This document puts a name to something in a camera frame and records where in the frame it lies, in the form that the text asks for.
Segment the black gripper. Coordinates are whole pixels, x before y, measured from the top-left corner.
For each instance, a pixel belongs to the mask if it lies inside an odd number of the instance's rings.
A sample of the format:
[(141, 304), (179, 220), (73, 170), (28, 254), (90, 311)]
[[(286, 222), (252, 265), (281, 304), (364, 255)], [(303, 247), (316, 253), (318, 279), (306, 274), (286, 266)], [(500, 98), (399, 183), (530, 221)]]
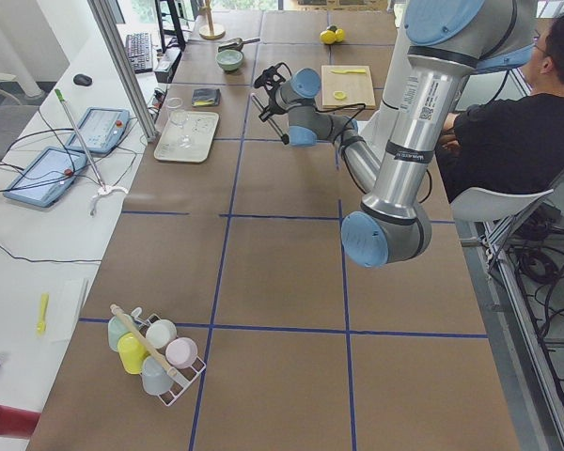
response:
[(276, 99), (276, 94), (278, 93), (280, 87), (287, 82), (287, 79), (279, 72), (281, 67), (285, 67), (289, 75), (292, 75), (289, 66), (285, 62), (279, 62), (264, 70), (253, 83), (254, 88), (263, 87), (265, 89), (269, 98), (268, 105), (266, 107), (274, 116), (285, 115), (288, 112), (288, 108), (285, 103), (279, 103)]

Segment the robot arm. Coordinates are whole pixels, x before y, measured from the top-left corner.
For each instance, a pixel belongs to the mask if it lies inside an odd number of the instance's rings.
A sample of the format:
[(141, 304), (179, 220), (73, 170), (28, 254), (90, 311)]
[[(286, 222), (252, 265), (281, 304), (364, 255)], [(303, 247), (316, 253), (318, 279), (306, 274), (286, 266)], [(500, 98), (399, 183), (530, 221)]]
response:
[(269, 98), (258, 106), (260, 119), (285, 116), (286, 144), (331, 143), (364, 190), (359, 210), (341, 225), (355, 263), (381, 267), (426, 250), (431, 224), (416, 196), (447, 114), (469, 76), (528, 60), (536, 13), (532, 1), (408, 2), (382, 105), (364, 127), (319, 110), (321, 77), (312, 69), (283, 76), (270, 67), (255, 81)]

